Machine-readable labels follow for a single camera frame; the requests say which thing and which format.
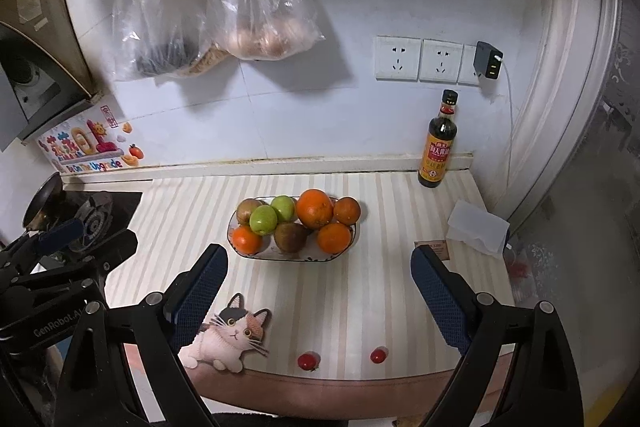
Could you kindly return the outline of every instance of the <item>wall socket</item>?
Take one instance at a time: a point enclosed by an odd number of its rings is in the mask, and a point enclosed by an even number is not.
[[[462,63],[462,44],[424,40],[420,61],[420,80],[455,84]]]
[[[420,39],[376,37],[376,78],[415,82],[421,45]]]
[[[474,58],[476,57],[476,47],[465,44],[462,52],[462,67],[460,68],[460,76],[458,83],[465,86],[480,86],[480,79],[474,67]]]

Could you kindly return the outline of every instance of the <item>metal bolt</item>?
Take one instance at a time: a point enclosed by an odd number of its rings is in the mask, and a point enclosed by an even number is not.
[[[541,301],[540,302],[540,310],[542,310],[545,313],[553,313],[555,308],[553,306],[553,304],[551,304],[550,302],[547,301]]]
[[[476,295],[476,299],[480,304],[482,304],[482,306],[491,306],[494,303],[494,297],[485,292]]]
[[[162,294],[160,292],[149,293],[149,295],[145,297],[145,302],[149,306],[155,306],[156,304],[162,302]]]
[[[86,311],[89,315],[94,314],[100,309],[100,302],[92,301],[87,306],[85,306],[84,311]]]

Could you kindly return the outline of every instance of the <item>soy sauce bottle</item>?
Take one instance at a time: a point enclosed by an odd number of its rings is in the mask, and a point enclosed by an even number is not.
[[[445,89],[440,113],[429,123],[427,144],[418,170],[418,181],[425,187],[435,188],[444,178],[451,145],[458,133],[456,124],[451,120],[457,102],[458,94],[454,90]]]

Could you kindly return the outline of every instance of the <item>bottle cap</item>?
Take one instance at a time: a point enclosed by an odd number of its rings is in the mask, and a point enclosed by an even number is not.
[[[449,105],[456,105],[458,101],[458,94],[452,89],[445,89],[442,93],[442,101]]]

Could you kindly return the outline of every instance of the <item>cat ear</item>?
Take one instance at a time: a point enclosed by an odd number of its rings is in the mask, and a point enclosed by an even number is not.
[[[236,293],[233,297],[231,297],[231,300],[229,301],[229,304],[226,305],[227,308],[244,308],[244,298],[242,297],[242,294]]]
[[[261,327],[265,327],[266,323],[271,317],[271,312],[267,308],[265,308],[260,310],[259,312],[255,312],[254,317],[258,321],[258,324],[260,324]]]

